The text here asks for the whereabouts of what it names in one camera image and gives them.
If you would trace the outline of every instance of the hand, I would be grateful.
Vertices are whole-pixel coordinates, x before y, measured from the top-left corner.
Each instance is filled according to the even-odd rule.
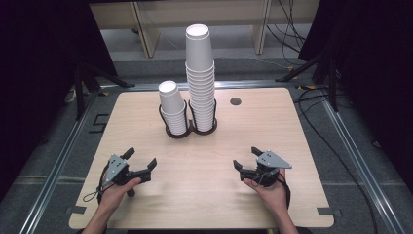
[[[280,169],[279,179],[284,180],[285,178],[285,169]],[[270,211],[273,210],[287,210],[286,206],[286,196],[285,196],[285,189],[283,188],[282,184],[276,181],[270,187],[262,187],[257,184],[255,181],[252,181],[249,178],[244,179],[244,183],[248,185],[250,188],[255,190],[257,194],[263,200],[265,206]]]
[[[134,178],[123,186],[112,184],[106,187],[102,194],[100,204],[94,216],[83,230],[83,234],[100,234],[106,228],[107,222],[113,213],[118,209],[122,199],[129,190],[140,184],[140,178]]]
[[[284,180],[284,178],[285,169],[280,169],[279,179]],[[297,228],[288,214],[285,189],[280,182],[275,182],[270,187],[262,187],[257,183],[252,182],[251,179],[246,178],[244,179],[244,183],[255,190],[255,192],[261,197],[265,206],[273,215],[280,233],[298,234]]]
[[[104,192],[102,194],[99,206],[103,207],[110,213],[114,213],[121,204],[125,194],[129,190],[133,189],[135,186],[140,184],[140,182],[141,179],[138,177],[131,179],[128,183],[126,183],[123,186],[118,186],[116,184],[107,185],[105,188],[103,188]]]

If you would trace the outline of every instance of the black curtain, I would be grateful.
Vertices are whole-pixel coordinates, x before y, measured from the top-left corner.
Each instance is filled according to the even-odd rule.
[[[76,66],[116,70],[86,1],[3,0],[0,9],[3,199],[64,105]]]

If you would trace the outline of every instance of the floor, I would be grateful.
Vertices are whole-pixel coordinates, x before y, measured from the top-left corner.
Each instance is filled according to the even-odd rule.
[[[305,37],[311,26],[300,24],[295,27],[300,35]],[[273,25],[270,28],[283,39],[283,34]],[[279,29],[285,30],[285,25],[279,25]],[[104,30],[102,36],[118,75],[137,84],[136,89],[154,90],[160,81],[167,78],[175,79],[181,86],[185,86],[185,77],[182,77],[185,61],[184,31],[185,28],[162,28],[161,38],[152,58],[144,56],[140,39],[131,30]],[[288,74],[289,68],[296,68],[303,61],[297,60],[298,53],[282,46],[269,30],[266,31],[262,55],[254,52],[248,26],[211,27],[210,34],[214,59],[217,61],[217,74],[219,74],[217,86],[221,88],[280,86],[288,88],[292,98],[297,100],[305,92],[297,89],[298,86],[312,84],[313,68],[291,82],[281,84],[274,82],[274,79]],[[294,38],[287,37],[285,41],[299,51],[300,47]],[[73,94],[68,94],[67,105],[61,109],[59,118],[51,124],[44,142],[33,152],[0,205],[0,233],[26,233],[25,222],[32,213],[37,213],[39,216],[35,219],[37,221],[33,224],[34,228],[31,229],[34,230],[33,233],[76,232],[68,227],[67,222],[101,138],[101,133],[94,132],[101,129],[101,126],[95,124],[95,120],[99,116],[97,122],[107,121],[116,102],[116,96],[121,92],[116,87],[112,87],[111,83],[104,80],[100,82],[108,89],[109,95],[94,97],[93,94],[85,94],[86,99],[93,102],[83,123],[75,121],[75,101],[71,101]],[[321,97],[309,101],[297,101],[297,114],[300,116],[303,131],[335,218],[332,227],[313,228],[313,233],[375,233],[374,226],[377,227],[376,233],[410,233],[413,230],[412,194],[385,153],[372,143],[374,136],[367,129],[362,118],[357,115],[357,111],[352,108],[345,91],[340,90],[338,94],[338,116],[356,143],[362,161],[367,165],[367,173],[373,175],[373,181],[377,182],[382,194],[374,194],[375,190],[370,188],[371,186],[374,188],[375,184],[367,184],[363,180],[363,174],[355,166],[355,159],[349,153],[352,150],[343,143],[344,136],[340,136],[337,132],[335,122],[332,120],[335,115],[328,111],[328,102],[322,96],[322,91],[308,92],[308,97]],[[79,133],[75,133],[74,144],[67,145],[76,125],[80,129]],[[56,168],[56,162],[62,164],[61,169]],[[58,172],[57,181],[50,186],[50,196],[42,200],[44,204],[41,209],[32,210],[39,200],[39,194],[42,194],[49,179],[54,176],[54,172]],[[367,200],[360,191],[366,194]],[[389,207],[381,208],[383,203]],[[369,207],[374,214],[375,224],[372,222]],[[109,233],[126,233],[126,231],[109,230]]]

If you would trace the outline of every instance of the cabinet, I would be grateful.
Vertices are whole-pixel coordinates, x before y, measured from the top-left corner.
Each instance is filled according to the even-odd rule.
[[[132,28],[139,32],[145,55],[153,57],[162,27],[250,25],[256,54],[262,54],[268,23],[287,23],[282,5],[272,0],[170,0],[90,4],[100,29]],[[311,23],[319,0],[294,3],[294,22]]]

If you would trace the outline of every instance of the wooden table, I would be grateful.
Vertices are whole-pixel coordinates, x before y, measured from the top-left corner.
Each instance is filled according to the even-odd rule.
[[[187,91],[181,93],[189,99]],[[125,197],[109,227],[273,228],[276,225],[260,198],[240,181],[233,166],[236,159],[245,168],[256,167],[251,146],[271,149],[292,165],[286,177],[292,191],[289,213],[294,223],[331,226],[333,216],[318,213],[318,208],[329,206],[288,90],[216,90],[215,98],[216,131],[174,139],[167,136],[159,116],[158,92],[120,94],[76,203],[86,211],[72,214],[70,226],[85,227],[94,214],[96,200],[85,203],[82,199],[94,192],[110,155],[122,155],[134,147],[128,160],[130,170],[145,169],[154,157],[158,166],[152,181],[138,185],[134,197]],[[231,98],[242,103],[233,105]]]

